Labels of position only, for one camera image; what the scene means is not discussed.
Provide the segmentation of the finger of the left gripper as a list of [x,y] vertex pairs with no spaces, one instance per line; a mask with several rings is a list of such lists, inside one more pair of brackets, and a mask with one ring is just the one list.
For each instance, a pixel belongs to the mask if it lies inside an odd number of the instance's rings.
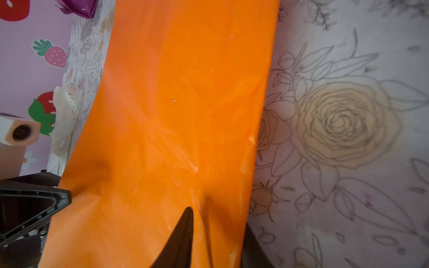
[[1,246],[37,229],[72,203],[68,190],[1,181]]

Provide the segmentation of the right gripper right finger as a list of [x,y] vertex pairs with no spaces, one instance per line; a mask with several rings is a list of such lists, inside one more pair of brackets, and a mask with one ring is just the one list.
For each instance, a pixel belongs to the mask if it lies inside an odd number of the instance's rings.
[[273,268],[273,264],[259,245],[256,236],[247,224],[241,254],[241,268]]

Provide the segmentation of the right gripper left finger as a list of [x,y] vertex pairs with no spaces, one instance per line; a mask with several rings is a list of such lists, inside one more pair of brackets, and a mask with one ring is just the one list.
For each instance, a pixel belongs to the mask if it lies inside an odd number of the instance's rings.
[[194,234],[194,213],[187,207],[151,268],[190,268]]

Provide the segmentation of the orange wrapping paper sheet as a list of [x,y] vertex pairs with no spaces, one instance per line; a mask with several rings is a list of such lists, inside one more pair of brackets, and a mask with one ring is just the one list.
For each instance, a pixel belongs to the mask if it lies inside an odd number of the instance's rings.
[[192,266],[240,266],[278,7],[117,1],[42,268],[148,268],[187,207]]

